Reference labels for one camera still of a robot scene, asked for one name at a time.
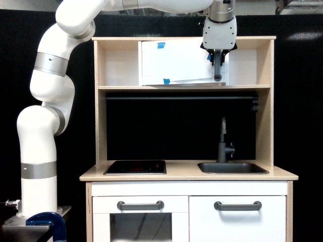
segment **blue clamp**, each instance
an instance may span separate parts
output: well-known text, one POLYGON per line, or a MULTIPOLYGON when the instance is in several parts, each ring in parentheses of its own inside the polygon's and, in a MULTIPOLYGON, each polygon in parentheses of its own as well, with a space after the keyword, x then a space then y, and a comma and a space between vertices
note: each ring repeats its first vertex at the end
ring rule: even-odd
POLYGON ((26 226, 40 224, 49 224, 51 226, 53 242, 66 242, 66 225, 61 215, 54 212, 44 212, 26 220, 26 226))

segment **countertop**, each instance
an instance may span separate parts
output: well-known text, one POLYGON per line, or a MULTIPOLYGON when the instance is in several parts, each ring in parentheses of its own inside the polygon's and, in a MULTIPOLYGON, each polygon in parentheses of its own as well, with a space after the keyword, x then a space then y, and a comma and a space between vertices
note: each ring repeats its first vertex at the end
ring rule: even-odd
MULTIPOLYGON (((80 176, 83 182, 116 182, 116 181, 163 181, 163 180, 298 180, 298 176, 279 167, 269 167, 261 163, 258 166, 269 171, 269 174, 207 174, 203 173, 198 163, 215 162, 214 160, 165 160, 165 175, 103 175, 114 160, 102 162, 80 176)), ((234 162, 255 163, 254 160, 234 162)))

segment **cabinet door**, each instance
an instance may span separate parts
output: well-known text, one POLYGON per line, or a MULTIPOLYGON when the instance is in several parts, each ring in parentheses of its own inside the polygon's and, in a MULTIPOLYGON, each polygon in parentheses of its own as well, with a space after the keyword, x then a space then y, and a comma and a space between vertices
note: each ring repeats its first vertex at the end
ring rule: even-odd
POLYGON ((188 196, 93 197, 94 242, 188 242, 188 233, 188 196))
POLYGON ((285 196, 190 197, 189 218, 190 242, 286 241, 285 196), (215 202, 221 202, 224 206, 220 209, 247 209, 245 205, 256 201, 261 202, 258 211, 214 208, 215 202))

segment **oven door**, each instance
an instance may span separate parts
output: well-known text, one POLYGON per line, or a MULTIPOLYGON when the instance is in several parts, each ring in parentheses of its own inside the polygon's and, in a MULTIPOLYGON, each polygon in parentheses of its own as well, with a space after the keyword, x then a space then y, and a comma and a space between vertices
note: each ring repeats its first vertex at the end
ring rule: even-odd
POLYGON ((188 196, 93 197, 94 242, 188 242, 188 196))

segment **oven window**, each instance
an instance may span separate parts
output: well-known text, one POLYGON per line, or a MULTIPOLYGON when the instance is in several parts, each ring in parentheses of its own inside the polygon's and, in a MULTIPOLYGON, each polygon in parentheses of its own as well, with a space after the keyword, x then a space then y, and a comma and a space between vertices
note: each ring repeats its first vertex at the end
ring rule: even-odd
POLYGON ((172 241, 171 213, 110 214, 111 242, 172 241))

